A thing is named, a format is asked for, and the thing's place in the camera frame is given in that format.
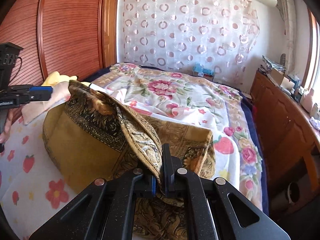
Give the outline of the left hand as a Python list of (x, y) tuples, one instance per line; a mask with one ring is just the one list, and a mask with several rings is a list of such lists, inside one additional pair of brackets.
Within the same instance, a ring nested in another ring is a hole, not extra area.
[(14, 117), (14, 110), (13, 109), (8, 110), (7, 118), (4, 125), (4, 130), (0, 135), (1, 144), (5, 143), (10, 137), (13, 117)]

